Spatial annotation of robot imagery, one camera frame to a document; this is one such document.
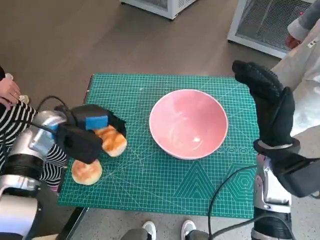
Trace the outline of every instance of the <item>white appliance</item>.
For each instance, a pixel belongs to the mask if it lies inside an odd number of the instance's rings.
[[[120,0],[148,12],[174,20],[177,15],[196,0]]]
[[[315,0],[238,0],[228,41],[283,58],[288,25]]]

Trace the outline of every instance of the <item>bowl rim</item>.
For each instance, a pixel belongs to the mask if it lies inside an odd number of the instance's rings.
[[[210,97],[212,100],[214,100],[222,109],[223,111],[223,115],[224,115],[224,118],[225,118],[225,121],[226,121],[226,128],[225,128],[225,132],[224,132],[224,136],[221,140],[221,143],[216,147],[214,148],[212,151],[208,152],[208,153],[205,153],[201,156],[190,156],[190,157],[184,157],[184,156],[179,156],[177,154],[173,154],[172,152],[170,152],[169,150],[166,150],[155,138],[154,136],[154,133],[153,133],[153,130],[152,130],[152,127],[151,127],[151,116],[152,116],[152,113],[153,111],[155,110],[155,108],[157,107],[157,105],[160,103],[160,101],[165,98],[165,97],[168,97],[169,95],[171,94],[174,94],[176,92],[182,92],[182,91],[192,91],[192,92],[198,92],[198,93],[201,93],[201,94],[204,94],[204,95],[207,95],[208,97]],[[215,99],[213,96],[211,96],[210,94],[206,93],[206,92],[203,92],[203,91],[200,91],[200,90],[197,90],[197,89],[192,89],[192,88],[184,88],[184,89],[179,89],[179,90],[174,90],[174,91],[171,91],[169,93],[167,93],[166,95],[162,96],[156,103],[155,105],[153,106],[151,112],[150,112],[150,115],[149,115],[149,130],[151,132],[151,136],[153,138],[153,140],[156,142],[156,144],[158,144],[158,146],[164,150],[167,154],[175,157],[175,158],[178,158],[178,159],[182,159],[182,160],[196,160],[196,159],[202,159],[202,158],[205,158],[209,155],[211,155],[212,153],[214,153],[218,148],[221,147],[221,145],[224,143],[226,137],[227,137],[227,133],[228,133],[228,129],[229,129],[229,121],[228,121],[228,117],[227,117],[227,114],[226,114],[226,111],[225,109],[223,108],[223,106],[220,104],[220,102],[218,102],[217,99]]]

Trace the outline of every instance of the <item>white lab coat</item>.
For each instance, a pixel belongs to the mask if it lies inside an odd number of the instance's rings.
[[[320,20],[309,31],[296,19],[289,25],[288,31],[303,42],[272,70],[284,86],[294,89],[295,112],[291,136],[295,136],[320,125]]]

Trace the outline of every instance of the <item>metal mesh grille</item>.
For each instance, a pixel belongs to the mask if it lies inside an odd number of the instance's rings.
[[[247,0],[236,36],[289,51],[287,27],[310,5],[302,0]]]
[[[168,10],[168,0],[140,0],[140,1]]]
[[[185,5],[185,0],[179,0],[178,7],[181,8],[183,5]]]

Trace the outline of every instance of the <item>human hand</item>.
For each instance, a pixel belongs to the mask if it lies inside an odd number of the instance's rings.
[[[21,95],[18,85],[9,78],[3,78],[0,81],[0,104],[3,104],[7,110],[10,110],[11,105],[18,103]]]
[[[254,99],[259,139],[271,147],[292,144],[295,101],[291,89],[284,88],[271,70],[253,62],[234,61],[232,70]]]
[[[290,34],[286,37],[285,39],[285,45],[290,48],[290,49],[294,49],[296,48],[298,45],[301,44],[301,41],[295,39],[293,36],[291,36]]]

